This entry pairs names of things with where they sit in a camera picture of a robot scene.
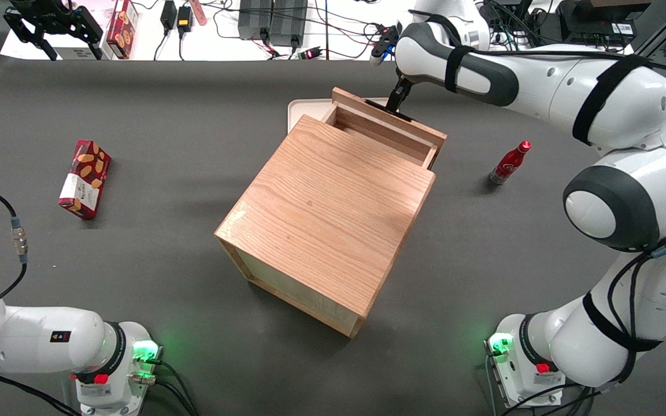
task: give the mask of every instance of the red cookie box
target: red cookie box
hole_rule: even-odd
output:
[[[73,152],[71,171],[58,197],[58,205],[79,216],[93,220],[112,158],[92,140],[79,140]]]
[[[135,40],[135,27],[138,25],[138,12],[130,0],[118,0],[114,4],[112,23],[109,24],[106,42],[118,59],[130,57]]]

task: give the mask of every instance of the coca-cola bottle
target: coca-cola bottle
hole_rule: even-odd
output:
[[[496,184],[503,184],[513,172],[518,169],[518,166],[523,163],[523,156],[526,152],[531,150],[531,142],[524,140],[516,149],[511,150],[502,157],[502,161],[495,166],[495,169],[490,173],[490,179]]]

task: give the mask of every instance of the wooden crate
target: wooden crate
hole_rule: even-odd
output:
[[[323,120],[298,121],[214,235],[249,281],[354,337],[444,140],[334,89]]]

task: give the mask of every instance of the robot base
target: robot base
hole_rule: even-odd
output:
[[[109,376],[108,384],[82,384],[76,381],[77,398],[82,414],[86,416],[136,416],[140,413],[148,385],[130,381],[132,374],[150,376],[155,366],[138,362],[140,342],[156,346],[153,358],[160,358],[161,348],[151,341],[145,327],[135,322],[121,322],[125,332],[125,354],[116,371]]]
[[[518,404],[542,390],[565,384],[561,372],[539,374],[536,366],[528,360],[519,342],[519,328],[525,314],[511,314],[500,321],[497,331],[484,346],[492,357],[493,374],[506,408]],[[549,392],[521,405],[521,407],[558,406],[562,403],[562,389]]]

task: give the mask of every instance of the green indicator light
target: green indicator light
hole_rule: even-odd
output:
[[[158,355],[158,344],[151,341],[138,341],[132,345],[132,357],[135,360],[151,360]]]
[[[492,345],[494,355],[504,355],[508,353],[508,349],[513,343],[513,335],[498,332],[490,337],[489,343]]]

